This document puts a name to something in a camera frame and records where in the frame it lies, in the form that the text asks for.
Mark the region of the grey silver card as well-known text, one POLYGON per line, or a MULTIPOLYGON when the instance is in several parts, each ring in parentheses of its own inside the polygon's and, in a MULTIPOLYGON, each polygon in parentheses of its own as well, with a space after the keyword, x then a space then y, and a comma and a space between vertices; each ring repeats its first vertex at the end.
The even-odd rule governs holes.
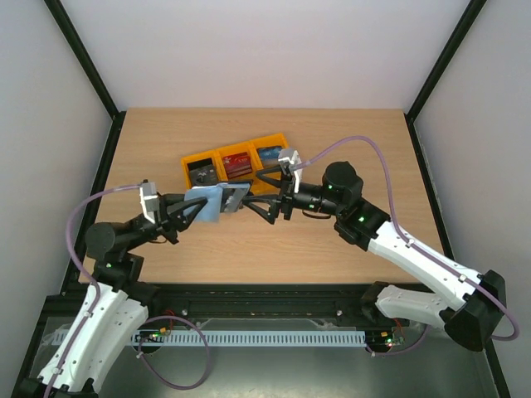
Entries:
POLYGON ((237 212, 241 208, 243 198, 251 188, 249 182, 224 182, 220 183, 219 186, 222 188, 221 213, 237 212))

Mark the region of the black VIP card stack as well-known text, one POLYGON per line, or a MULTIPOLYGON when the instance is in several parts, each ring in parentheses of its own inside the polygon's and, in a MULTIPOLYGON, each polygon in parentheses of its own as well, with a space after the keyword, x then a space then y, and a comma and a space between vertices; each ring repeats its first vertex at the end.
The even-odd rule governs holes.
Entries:
POLYGON ((189 163, 188 176, 193 187, 212 186, 219 182, 217 170, 210 159, 189 163))

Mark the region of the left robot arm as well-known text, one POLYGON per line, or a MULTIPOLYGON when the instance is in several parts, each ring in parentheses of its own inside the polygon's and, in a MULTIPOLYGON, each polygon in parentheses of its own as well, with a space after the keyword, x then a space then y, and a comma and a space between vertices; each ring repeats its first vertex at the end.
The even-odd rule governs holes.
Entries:
POLYGON ((139 281, 143 257, 132 250, 160 236, 178 243, 207 204, 206 197, 160 195, 139 189, 141 214, 126 222, 98 222, 85 234, 86 255, 95 262, 74 322, 50 361, 35 378, 24 379, 17 397, 97 397, 111 367, 133 334, 149 322, 157 295, 139 281))

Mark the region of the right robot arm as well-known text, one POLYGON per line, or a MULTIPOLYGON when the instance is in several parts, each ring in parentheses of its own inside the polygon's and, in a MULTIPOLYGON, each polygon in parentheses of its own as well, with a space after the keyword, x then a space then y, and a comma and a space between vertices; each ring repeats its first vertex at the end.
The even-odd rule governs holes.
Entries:
POLYGON ((294 210, 309 218, 334 218, 334 230, 350 245, 380 256, 423 283, 419 292, 376 282, 362 297, 363 318, 373 325, 403 318, 439 328, 460 346, 481 352, 493 339, 506 304, 504 278, 456 263, 406 233, 384 210, 362 196, 363 180, 348 162, 329 164, 319 185, 300 181, 286 166, 257 176, 278 193, 246 197, 244 206, 269 223, 290 219, 294 210))

